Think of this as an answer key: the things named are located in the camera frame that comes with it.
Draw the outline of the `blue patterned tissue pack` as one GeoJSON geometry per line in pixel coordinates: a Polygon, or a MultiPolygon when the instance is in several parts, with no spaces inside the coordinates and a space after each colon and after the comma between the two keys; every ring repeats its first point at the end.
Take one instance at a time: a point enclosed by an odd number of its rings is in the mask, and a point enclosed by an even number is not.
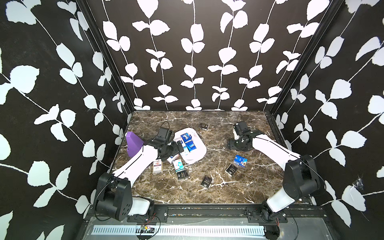
{"type": "Polygon", "coordinates": [[[239,156],[239,155],[236,155],[234,158],[234,164],[239,166],[239,167],[242,167],[242,168],[246,167],[247,162],[248,162],[248,159],[246,159],[242,156],[239,156]]]}

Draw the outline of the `dark blue Tempo tissue pack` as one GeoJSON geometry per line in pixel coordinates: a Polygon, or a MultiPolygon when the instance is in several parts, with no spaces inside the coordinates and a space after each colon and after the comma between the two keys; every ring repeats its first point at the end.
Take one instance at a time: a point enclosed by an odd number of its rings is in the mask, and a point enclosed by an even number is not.
{"type": "Polygon", "coordinates": [[[185,143],[185,144],[186,144],[186,147],[189,150],[189,152],[192,152],[192,151],[194,151],[197,148],[195,143],[192,140],[187,142],[187,143],[185,143]]]}

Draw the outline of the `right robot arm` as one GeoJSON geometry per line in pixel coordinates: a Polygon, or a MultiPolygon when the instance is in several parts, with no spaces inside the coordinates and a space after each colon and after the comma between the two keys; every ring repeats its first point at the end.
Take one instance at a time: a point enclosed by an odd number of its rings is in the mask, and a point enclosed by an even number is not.
{"type": "Polygon", "coordinates": [[[235,123],[233,132],[234,137],[228,140],[229,149],[242,152],[255,149],[284,171],[282,188],[263,202],[261,213],[265,218],[276,215],[302,197],[325,189],[325,181],[311,156],[292,152],[260,130],[251,130],[244,121],[235,123]]]}

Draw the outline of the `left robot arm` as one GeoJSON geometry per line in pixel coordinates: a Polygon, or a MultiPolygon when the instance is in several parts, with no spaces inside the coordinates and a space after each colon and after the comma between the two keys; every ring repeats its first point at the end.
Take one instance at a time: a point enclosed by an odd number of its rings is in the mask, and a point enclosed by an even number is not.
{"type": "Polygon", "coordinates": [[[132,186],[143,171],[156,160],[165,161],[184,151],[181,141],[159,146],[144,145],[125,165],[99,177],[94,199],[95,217],[99,215],[122,221],[132,215],[149,215],[154,204],[144,197],[134,197],[132,186]]]}

